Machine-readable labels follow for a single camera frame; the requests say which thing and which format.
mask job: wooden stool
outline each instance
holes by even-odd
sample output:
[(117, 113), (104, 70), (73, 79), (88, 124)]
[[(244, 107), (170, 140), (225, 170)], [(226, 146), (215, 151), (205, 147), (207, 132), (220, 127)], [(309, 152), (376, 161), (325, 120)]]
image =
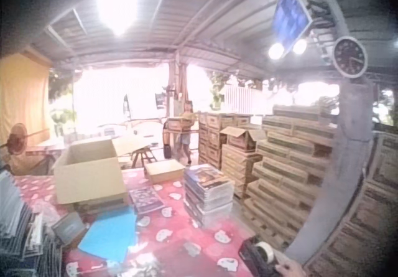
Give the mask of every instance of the wooden stool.
[(131, 168), (136, 168), (136, 164), (137, 164), (137, 160), (138, 160), (138, 155), (141, 155), (141, 163), (142, 166), (144, 167), (144, 160), (147, 160), (148, 162), (152, 163), (152, 160), (155, 160), (155, 162), (157, 162), (157, 159), (155, 158), (155, 155), (153, 154), (153, 152), (148, 148), (141, 148), (138, 149), (134, 152), (132, 152), (131, 154), (131, 160), (134, 157), (134, 154), (136, 155), (132, 164), (131, 164)]

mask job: blue paper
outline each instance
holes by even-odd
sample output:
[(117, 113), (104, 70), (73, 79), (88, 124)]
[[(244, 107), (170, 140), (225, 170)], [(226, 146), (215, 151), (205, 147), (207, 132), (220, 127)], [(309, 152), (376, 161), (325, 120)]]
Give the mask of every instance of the blue paper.
[(79, 244), (79, 249), (107, 260), (124, 261), (129, 246), (137, 243), (137, 216), (130, 207), (99, 215)]

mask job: wall-mounted tv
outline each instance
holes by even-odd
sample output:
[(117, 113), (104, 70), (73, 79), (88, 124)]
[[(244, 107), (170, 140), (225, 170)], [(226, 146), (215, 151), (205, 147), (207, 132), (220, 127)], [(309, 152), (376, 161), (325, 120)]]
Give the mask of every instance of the wall-mounted tv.
[(284, 46), (284, 56), (307, 31), (312, 19), (301, 0), (278, 0), (272, 30)]

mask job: corrugated metal roof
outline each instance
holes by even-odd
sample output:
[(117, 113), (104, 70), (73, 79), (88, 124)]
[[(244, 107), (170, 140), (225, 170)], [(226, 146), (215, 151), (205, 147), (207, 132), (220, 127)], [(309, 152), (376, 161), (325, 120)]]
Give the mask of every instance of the corrugated metal roof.
[[(138, 60), (168, 60), (179, 50), (180, 60), (247, 78), (262, 78), (270, 68), (324, 65), (313, 42), (303, 56), (288, 54), (271, 63), (267, 50), (277, 0), (138, 0), (137, 18), (121, 37), (99, 19), (96, 0), (85, 0), (52, 23), (33, 46), (63, 67)], [(352, 35), (366, 46), (371, 65), (396, 66), (392, 19), (378, 0), (338, 0)], [(330, 48), (333, 29), (317, 31)]]

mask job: wall clock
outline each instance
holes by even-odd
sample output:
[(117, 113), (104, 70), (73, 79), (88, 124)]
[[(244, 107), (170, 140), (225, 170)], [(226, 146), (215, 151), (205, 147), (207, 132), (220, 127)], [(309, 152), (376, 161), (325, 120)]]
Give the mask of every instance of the wall clock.
[(333, 64), (344, 77), (358, 78), (368, 68), (368, 55), (357, 39), (343, 36), (333, 46)]

